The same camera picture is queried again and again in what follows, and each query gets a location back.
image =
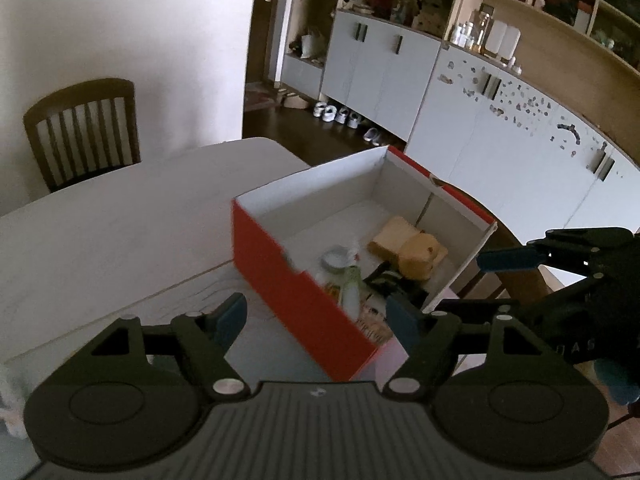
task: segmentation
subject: wooden back panel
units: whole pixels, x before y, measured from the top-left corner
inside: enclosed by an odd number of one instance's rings
[[[140,162],[134,86],[126,79],[58,90],[34,104],[23,121],[51,191]]]

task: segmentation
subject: wooden floor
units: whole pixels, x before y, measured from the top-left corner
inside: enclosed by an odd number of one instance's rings
[[[311,110],[269,108],[244,114],[242,138],[273,139],[310,166],[371,148],[362,140],[368,126],[352,130],[337,123],[323,123]],[[396,147],[404,144],[395,139]],[[626,408],[610,405],[610,421],[626,413]],[[633,419],[613,428],[604,436],[594,462],[609,475],[621,475],[640,470],[640,419]],[[634,476],[630,480],[640,479]]]

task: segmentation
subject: red box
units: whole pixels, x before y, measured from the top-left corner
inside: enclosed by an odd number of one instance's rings
[[[449,256],[426,282],[432,310],[495,230],[495,219],[393,148],[376,148],[271,182],[232,205],[234,261],[283,325],[335,381],[354,378],[380,348],[314,276],[328,248],[360,244],[362,275],[380,263],[364,247],[399,214]]]

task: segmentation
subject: bottle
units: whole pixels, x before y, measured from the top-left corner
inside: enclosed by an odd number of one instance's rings
[[[457,45],[458,41],[460,40],[460,34],[462,34],[462,25],[456,25],[456,27],[453,29],[453,32],[451,33],[451,43]]]
[[[358,248],[354,247],[347,253],[348,267],[344,269],[344,283],[340,288],[338,303],[344,313],[356,322],[360,316],[360,266],[358,264]]]

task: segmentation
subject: dark floor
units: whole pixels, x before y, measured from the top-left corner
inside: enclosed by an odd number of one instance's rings
[[[310,166],[372,148],[362,140],[370,127],[361,125],[357,130],[335,122],[324,123],[315,118],[312,109],[268,108],[246,112],[242,124],[242,138],[267,137],[287,148]],[[404,150],[404,142],[389,134],[392,142]]]

